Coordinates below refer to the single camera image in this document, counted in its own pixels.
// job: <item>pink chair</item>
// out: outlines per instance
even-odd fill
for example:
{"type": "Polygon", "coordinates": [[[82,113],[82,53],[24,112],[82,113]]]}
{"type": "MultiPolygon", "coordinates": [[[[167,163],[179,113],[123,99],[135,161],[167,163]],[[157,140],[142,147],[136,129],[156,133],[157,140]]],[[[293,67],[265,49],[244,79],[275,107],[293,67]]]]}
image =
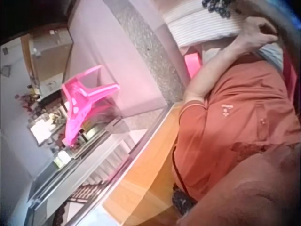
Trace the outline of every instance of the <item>pink chair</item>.
{"type": "Polygon", "coordinates": [[[65,141],[68,145],[74,144],[76,141],[76,135],[79,132],[82,123],[86,118],[93,114],[90,112],[92,105],[96,101],[120,89],[119,85],[116,83],[96,88],[87,88],[79,81],[80,78],[100,69],[101,67],[101,65],[92,67],[74,76],[62,85],[62,89],[68,100],[68,104],[66,106],[68,109],[68,119],[65,132],[65,141]]]}
{"type": "Polygon", "coordinates": [[[198,56],[198,53],[192,53],[185,55],[185,63],[189,72],[189,76],[192,79],[201,68],[202,60],[198,56]]]}

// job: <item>strap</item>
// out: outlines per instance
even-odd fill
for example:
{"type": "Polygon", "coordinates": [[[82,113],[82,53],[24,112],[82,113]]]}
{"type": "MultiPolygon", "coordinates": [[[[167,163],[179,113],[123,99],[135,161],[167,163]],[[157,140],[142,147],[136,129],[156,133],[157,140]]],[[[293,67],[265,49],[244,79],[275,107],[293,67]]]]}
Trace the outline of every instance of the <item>strap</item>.
{"type": "Polygon", "coordinates": [[[181,175],[180,175],[180,172],[179,172],[177,166],[175,165],[175,160],[174,160],[174,152],[175,152],[175,149],[176,149],[176,145],[174,146],[174,149],[173,149],[173,152],[172,152],[172,159],[173,159],[172,161],[173,161],[174,170],[175,170],[175,173],[177,174],[177,177],[178,177],[178,179],[179,179],[179,181],[180,181],[180,183],[181,183],[182,188],[184,189],[184,192],[185,192],[187,195],[189,195],[188,190],[187,190],[187,188],[186,188],[186,186],[185,186],[185,184],[184,184],[184,182],[183,182],[183,180],[182,180],[182,177],[181,177],[181,175]]]}

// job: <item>striped cushion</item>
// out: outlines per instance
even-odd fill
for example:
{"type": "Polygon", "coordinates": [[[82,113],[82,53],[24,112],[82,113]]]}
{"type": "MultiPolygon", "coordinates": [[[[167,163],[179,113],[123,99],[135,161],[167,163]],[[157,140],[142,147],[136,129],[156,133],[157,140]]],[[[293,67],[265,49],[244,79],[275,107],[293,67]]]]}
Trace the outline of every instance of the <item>striped cushion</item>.
{"type": "Polygon", "coordinates": [[[202,0],[157,0],[157,4],[179,48],[235,36],[245,19],[233,11],[230,19],[209,13],[202,0]]]}

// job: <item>orange polo shirt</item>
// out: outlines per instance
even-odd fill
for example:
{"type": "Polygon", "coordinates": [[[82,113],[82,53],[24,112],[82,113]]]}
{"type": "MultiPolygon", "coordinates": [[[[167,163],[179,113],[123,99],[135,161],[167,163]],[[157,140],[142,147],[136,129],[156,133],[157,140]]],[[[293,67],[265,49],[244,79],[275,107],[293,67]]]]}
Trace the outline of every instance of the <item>orange polo shirt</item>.
{"type": "MultiPolygon", "coordinates": [[[[198,201],[247,157],[267,146],[301,141],[284,81],[266,61],[232,66],[206,105],[184,105],[179,122],[175,165],[189,195],[198,201]]],[[[174,169],[173,174],[184,190],[174,169]]]]}

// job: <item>wall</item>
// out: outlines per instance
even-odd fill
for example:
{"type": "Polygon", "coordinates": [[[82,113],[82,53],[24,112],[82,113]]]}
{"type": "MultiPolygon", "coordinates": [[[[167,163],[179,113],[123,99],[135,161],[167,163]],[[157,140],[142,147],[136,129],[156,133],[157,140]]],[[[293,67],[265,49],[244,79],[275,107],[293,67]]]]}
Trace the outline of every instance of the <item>wall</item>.
{"type": "Polygon", "coordinates": [[[101,76],[102,83],[121,87],[114,100],[124,116],[166,105],[147,65],[103,1],[80,1],[69,30],[74,45],[67,78],[103,64],[108,73],[101,76]]]}
{"type": "Polygon", "coordinates": [[[31,176],[1,136],[1,220],[6,222],[18,203],[31,176]]]}
{"type": "Polygon", "coordinates": [[[52,153],[37,147],[27,129],[28,113],[14,98],[26,93],[30,84],[20,39],[3,47],[8,48],[9,54],[1,51],[1,66],[11,65],[11,76],[1,76],[1,211],[8,209],[9,215],[24,188],[50,164],[52,153]]]}

